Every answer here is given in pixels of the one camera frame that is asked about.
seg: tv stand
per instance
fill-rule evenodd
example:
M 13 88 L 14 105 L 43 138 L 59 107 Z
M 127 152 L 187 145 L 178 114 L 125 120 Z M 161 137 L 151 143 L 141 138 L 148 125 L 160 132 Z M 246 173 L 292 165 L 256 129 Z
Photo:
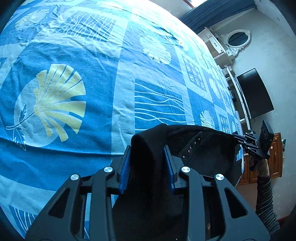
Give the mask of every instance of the tv stand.
M 225 68 L 222 69 L 223 74 L 225 75 L 226 80 L 229 84 L 229 87 L 234 92 L 235 97 L 237 99 L 237 101 L 234 103 L 234 106 L 235 106 L 235 109 L 238 112 L 240 112 L 240 123 L 241 123 L 241 125 L 246 124 L 246 126 L 247 126 L 247 130 L 244 132 L 250 132 L 252 130 L 250 118 L 249 118 L 249 116 L 251 116 L 251 114 L 250 114 L 246 99 L 244 97 L 244 93 L 240 88 L 240 85 L 237 81 L 236 75 L 235 75 L 234 71 L 232 70 L 231 66 L 225 65 L 224 67 Z

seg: television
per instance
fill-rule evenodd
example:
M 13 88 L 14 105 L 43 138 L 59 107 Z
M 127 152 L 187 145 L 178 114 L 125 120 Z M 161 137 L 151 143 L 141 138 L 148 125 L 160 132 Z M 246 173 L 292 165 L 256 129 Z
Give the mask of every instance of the television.
M 274 110 L 265 85 L 255 68 L 237 76 L 237 80 L 250 119 Z

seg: feather pattern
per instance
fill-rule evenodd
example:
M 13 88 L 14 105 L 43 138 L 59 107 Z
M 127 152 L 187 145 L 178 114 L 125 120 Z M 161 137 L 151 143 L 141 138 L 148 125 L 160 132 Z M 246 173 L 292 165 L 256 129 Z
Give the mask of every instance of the feather pattern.
M 13 129 L 13 141 L 26 150 L 26 145 L 25 145 L 25 138 L 24 138 L 24 133 L 22 132 L 22 129 L 20 127 L 15 127 Z
M 21 122 L 25 118 L 26 113 L 27 113 L 27 103 L 25 103 L 24 107 L 20 112 L 19 122 Z

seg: bed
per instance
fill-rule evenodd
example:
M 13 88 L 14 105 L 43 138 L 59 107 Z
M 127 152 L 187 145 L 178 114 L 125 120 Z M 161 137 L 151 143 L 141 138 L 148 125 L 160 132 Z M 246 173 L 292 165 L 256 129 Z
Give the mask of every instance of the bed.
M 204 42 L 150 1 L 26 0 L 0 35 L 1 208 L 24 237 L 70 175 L 109 165 L 135 133 L 241 134 L 227 86 Z

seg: cabinet door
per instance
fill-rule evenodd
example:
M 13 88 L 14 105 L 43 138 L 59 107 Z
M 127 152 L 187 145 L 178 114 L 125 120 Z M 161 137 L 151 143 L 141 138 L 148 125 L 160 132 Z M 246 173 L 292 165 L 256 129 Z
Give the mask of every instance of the cabinet door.
M 244 173 L 238 183 L 239 184 L 247 184 L 250 182 L 250 170 L 249 170 L 249 156 L 244 156 Z
M 250 171 L 250 183 L 256 183 L 258 179 L 258 171 Z
M 283 151 L 281 145 L 281 133 L 276 133 L 272 140 L 270 158 L 268 160 L 271 178 L 281 177 L 283 172 Z

